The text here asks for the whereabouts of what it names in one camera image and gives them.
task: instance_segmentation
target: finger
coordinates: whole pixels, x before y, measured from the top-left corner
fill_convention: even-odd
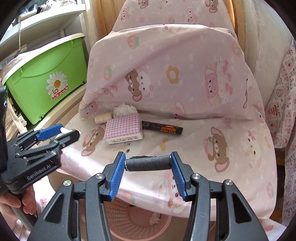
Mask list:
[[[9,192],[0,195],[0,203],[4,203],[12,207],[20,207],[21,204],[20,200]]]
[[[34,202],[29,203],[27,206],[23,207],[23,210],[26,214],[34,214],[36,211],[37,205]]]
[[[19,218],[16,216],[16,214],[14,213],[14,211],[11,209],[10,206],[8,206],[7,204],[0,204],[0,210],[4,216],[4,218],[6,218],[6,216],[11,217],[12,219],[18,220]]]
[[[27,206],[29,205],[29,203],[31,203],[32,201],[35,201],[35,192],[33,189],[33,186],[30,186],[29,188],[26,189],[26,192],[22,198],[22,203]]]

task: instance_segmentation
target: small box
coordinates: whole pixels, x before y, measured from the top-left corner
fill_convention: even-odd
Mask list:
[[[109,144],[143,139],[140,115],[136,113],[108,120],[104,139]]]

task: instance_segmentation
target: green plastic box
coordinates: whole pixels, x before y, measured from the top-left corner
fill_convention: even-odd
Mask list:
[[[32,124],[86,82],[84,37],[73,34],[32,51],[3,78],[2,84]]]

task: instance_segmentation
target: white shelf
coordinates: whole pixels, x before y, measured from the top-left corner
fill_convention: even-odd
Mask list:
[[[38,13],[21,22],[21,46],[54,31],[62,31],[78,15],[86,10],[85,4],[69,5]],[[20,24],[8,30],[0,41],[0,60],[19,47]]]

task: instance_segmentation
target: gray handle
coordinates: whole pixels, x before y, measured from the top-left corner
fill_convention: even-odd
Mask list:
[[[170,170],[170,156],[137,156],[126,159],[126,171],[129,172],[144,172]]]
[[[16,214],[16,216],[19,218],[19,220],[23,223],[23,225],[25,226],[25,228],[28,231],[32,231],[33,226],[35,225],[36,221],[37,221],[37,217],[31,214],[26,214],[23,210],[23,203],[22,203],[22,194],[14,194],[21,202],[21,207],[17,208],[17,207],[11,207],[11,209],[13,210],[13,212]]]

